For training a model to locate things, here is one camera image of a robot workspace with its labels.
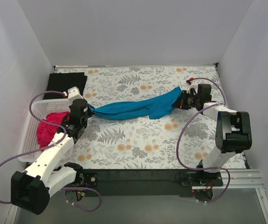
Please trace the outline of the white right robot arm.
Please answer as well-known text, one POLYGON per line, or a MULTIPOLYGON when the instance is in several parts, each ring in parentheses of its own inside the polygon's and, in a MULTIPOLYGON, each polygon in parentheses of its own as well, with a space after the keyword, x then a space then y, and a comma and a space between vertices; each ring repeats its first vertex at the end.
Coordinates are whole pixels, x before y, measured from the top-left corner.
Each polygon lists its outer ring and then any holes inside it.
POLYGON ((189 88, 182 91, 179 98, 172 104, 172 107, 182 110, 192 108, 197 110, 197 113, 188 120, 179 135, 176 157, 181 166, 197 171, 195 174, 196 182, 203 186, 211 182, 212 173, 222 170, 223 165, 230 158, 249 150, 252 146, 249 113, 231 110, 216 101, 212 101, 211 89, 210 84, 190 84, 189 88), (216 121, 215 147, 197 168, 190 168, 180 160, 179 145, 185 129, 199 114, 216 121))

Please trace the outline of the blue t shirt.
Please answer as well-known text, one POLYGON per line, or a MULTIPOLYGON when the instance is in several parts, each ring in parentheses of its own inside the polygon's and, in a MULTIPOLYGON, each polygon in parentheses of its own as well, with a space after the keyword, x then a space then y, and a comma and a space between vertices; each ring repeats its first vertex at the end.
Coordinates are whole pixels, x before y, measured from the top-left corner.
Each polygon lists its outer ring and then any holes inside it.
POLYGON ((148 116, 150 119, 159 119, 172 113, 172 104, 179 99, 182 90, 180 87, 151 99, 142 101, 116 102, 94 110, 95 115, 110 120, 126 120, 148 116))

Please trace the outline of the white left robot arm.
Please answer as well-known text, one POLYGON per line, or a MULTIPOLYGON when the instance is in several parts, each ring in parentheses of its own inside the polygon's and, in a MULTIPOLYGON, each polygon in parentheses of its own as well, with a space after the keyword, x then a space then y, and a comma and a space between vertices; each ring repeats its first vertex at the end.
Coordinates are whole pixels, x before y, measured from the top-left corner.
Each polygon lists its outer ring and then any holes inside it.
POLYGON ((42 154, 23 172, 16 171, 11 177, 11 204, 41 214, 50 198, 67 185, 80 186, 84 181, 83 168, 68 162, 60 170, 55 167, 84 134, 92 111, 85 99, 75 99, 70 112, 61 122, 54 138, 42 154))

